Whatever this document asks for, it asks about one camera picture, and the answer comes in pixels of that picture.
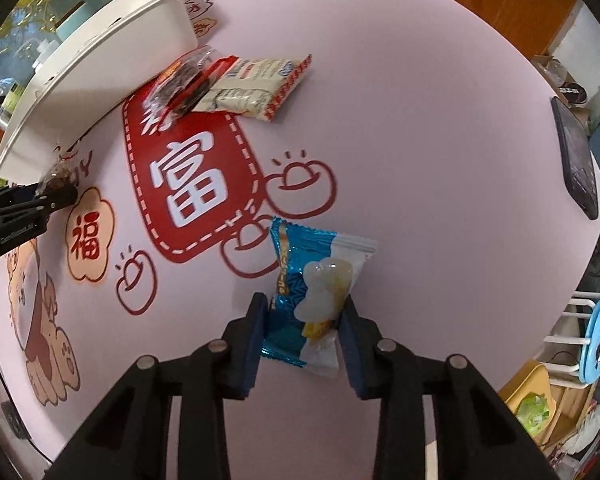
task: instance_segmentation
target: smartphone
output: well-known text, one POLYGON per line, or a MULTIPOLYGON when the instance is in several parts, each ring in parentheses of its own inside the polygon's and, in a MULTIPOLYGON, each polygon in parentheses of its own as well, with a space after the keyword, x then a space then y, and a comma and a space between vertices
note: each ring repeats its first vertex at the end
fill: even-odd
POLYGON ((560 99, 551 99, 558 130, 564 183, 576 204, 591 220, 598 218, 598 190, 593 157, 584 126, 560 99))

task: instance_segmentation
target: dashed line border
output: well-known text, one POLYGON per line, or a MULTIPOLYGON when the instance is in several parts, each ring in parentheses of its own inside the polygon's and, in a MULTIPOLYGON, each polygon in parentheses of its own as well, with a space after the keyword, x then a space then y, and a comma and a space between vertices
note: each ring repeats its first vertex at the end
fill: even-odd
MULTIPOLYGON (((160 233, 158 233, 158 231, 155 229, 155 227, 153 227, 153 223, 152 223, 152 220, 151 220, 151 217, 149 216, 149 214, 145 213, 147 208, 146 208, 145 201, 142 199, 142 195, 143 195, 142 187, 139 183, 139 177, 138 177, 136 165, 133 163, 135 156, 134 156, 133 146, 131 145, 131 135, 129 133, 129 126, 128 126, 129 122, 128 122, 127 111, 128 111, 129 102, 133 99, 133 97, 134 96, 131 96, 122 107, 122 115, 123 115, 123 120, 125 123, 126 154, 128 156, 129 168, 131 170, 131 175, 132 175, 134 183, 136 184, 134 186, 134 190, 135 190, 135 194, 136 194, 136 199, 138 200, 138 203, 142 209, 142 211, 141 211, 142 220, 144 221, 144 225, 147 228, 147 231, 149 231, 151 233, 151 236, 153 237, 156 244, 158 244, 165 251, 170 251, 171 254, 181 256, 184 253, 191 252, 199 244, 205 242, 206 240, 209 240, 209 238, 211 238, 214 233, 217 234, 227 227, 233 227, 235 225, 235 223, 238 220, 240 220, 240 218, 242 218, 242 216, 244 214, 254 214, 254 210, 255 210, 255 207, 253 205, 255 202, 254 197, 258 191, 258 188, 260 187, 260 183, 257 179, 258 171, 256 169, 256 165, 253 162, 249 162, 248 167, 249 167, 250 173, 254 177, 254 179, 252 180, 252 183, 251 183, 251 195, 252 196, 247 200, 244 207, 241 210, 236 210, 235 216, 233 218, 225 220, 222 224, 220 224, 218 227, 213 229, 211 232, 209 232, 205 235, 202 235, 199 240, 197 240, 193 243, 190 243, 185 249, 174 249, 171 246, 169 246, 162 239, 162 237, 160 236, 160 233)), ((246 161, 255 160, 253 158, 253 155, 250 153, 250 150, 248 149, 249 145, 245 142, 245 139, 243 138, 243 134, 237 133, 239 130, 238 130, 237 125, 235 124, 234 117, 229 114, 225 114, 224 120, 229 123, 229 129, 233 133, 236 133, 236 135, 234 136, 234 139, 235 139, 235 142, 238 144, 238 146, 246 145, 245 148, 242 148, 240 150, 240 153, 244 157, 244 160, 246 160, 246 161)))

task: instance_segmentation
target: snack packet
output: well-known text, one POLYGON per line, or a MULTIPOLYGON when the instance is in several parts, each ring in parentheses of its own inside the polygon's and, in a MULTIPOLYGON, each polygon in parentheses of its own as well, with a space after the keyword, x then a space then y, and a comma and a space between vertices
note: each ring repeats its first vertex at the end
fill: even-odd
POLYGON ((152 116, 160 115, 161 110, 167 107, 178 92, 202 76, 212 52, 213 49, 208 45, 201 46, 171 63, 156 78, 153 88, 142 103, 144 109, 150 111, 152 116))
POLYGON ((311 56, 303 61, 238 59, 193 111, 232 112, 270 121, 311 61, 311 56))
POLYGON ((377 243, 281 218, 273 219, 270 232, 280 274, 262 354, 333 377, 338 371, 334 322, 377 243))
POLYGON ((173 123, 185 113, 190 112, 236 59, 238 58, 235 56, 229 56, 213 63, 209 62, 208 67, 202 71, 199 77, 195 78, 186 88, 179 90, 173 99, 159 111, 158 128, 163 121, 173 123))

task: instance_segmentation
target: cartoon illustration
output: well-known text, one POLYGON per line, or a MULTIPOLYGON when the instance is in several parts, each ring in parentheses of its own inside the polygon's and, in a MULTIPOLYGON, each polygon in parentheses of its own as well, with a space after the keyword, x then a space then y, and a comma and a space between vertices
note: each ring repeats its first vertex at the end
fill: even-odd
POLYGON ((196 31, 196 36, 201 38, 212 28, 214 28, 216 26, 216 23, 218 23, 218 21, 214 20, 213 18, 202 18, 201 20, 197 20, 193 24, 193 30, 196 31))
POLYGON ((218 20, 209 11, 213 7, 211 0, 183 0, 189 13, 189 19, 196 31, 196 36, 202 38, 216 26, 218 20))
POLYGON ((78 281, 99 282, 109 265, 109 246, 115 216, 109 201, 96 187, 82 194, 66 221, 66 259, 69 272, 78 281))
POLYGON ((269 227, 272 219, 271 215, 260 215, 220 244, 222 259, 237 276, 258 278, 278 268, 278 259, 269 240, 269 227), (253 251, 262 254, 262 258, 255 258, 253 251), (267 258, 271 260, 270 266, 259 267, 258 262, 267 258))
POLYGON ((122 110, 136 199, 156 249, 181 264, 219 245, 237 276, 275 270, 272 216, 304 219, 330 209, 337 194, 331 168, 299 150, 267 161, 265 174, 233 114, 186 114, 158 132, 142 107, 150 88, 122 110))
POLYGON ((71 182, 73 182, 76 187, 80 186, 81 175, 84 177, 89 176, 89 168, 91 167, 91 161, 93 159, 93 150, 89 151, 89 155, 87 159, 77 160, 77 155, 79 155, 79 146, 75 148, 75 153, 72 155, 74 157, 74 164, 77 162, 77 165, 71 170, 71 182))
POLYGON ((34 239, 7 256, 11 319, 25 353, 27 373, 36 398, 44 406, 66 400, 67 388, 80 389, 80 373, 66 333, 56 326, 56 288, 40 272, 34 239))
MULTIPOLYGON (((302 159, 306 151, 300 152, 302 159)), ((331 208, 336 200, 336 177, 331 168, 319 160, 292 161, 290 152, 285 152, 290 162, 281 173, 266 177, 265 188, 269 204, 280 216, 302 219, 318 216, 331 208)), ((272 160, 277 167, 282 162, 272 160)))
POLYGON ((122 271, 122 277, 116 283, 116 295, 120 305, 129 314, 140 316, 154 302, 158 293, 158 276, 154 262, 146 251, 136 251, 131 255, 131 246, 127 251, 128 256, 120 253, 124 265, 115 265, 117 270, 122 271))

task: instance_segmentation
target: cartoon dog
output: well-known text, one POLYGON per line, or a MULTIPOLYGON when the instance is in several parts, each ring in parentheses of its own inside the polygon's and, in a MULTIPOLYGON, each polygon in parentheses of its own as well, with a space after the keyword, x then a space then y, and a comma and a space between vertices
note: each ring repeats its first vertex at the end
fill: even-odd
POLYGON ((9 302, 16 338, 27 357, 27 373, 39 402, 57 406, 66 400, 67 387, 80 389, 74 350, 62 328, 56 326, 58 304, 51 277, 40 277, 36 240, 7 256, 9 302))

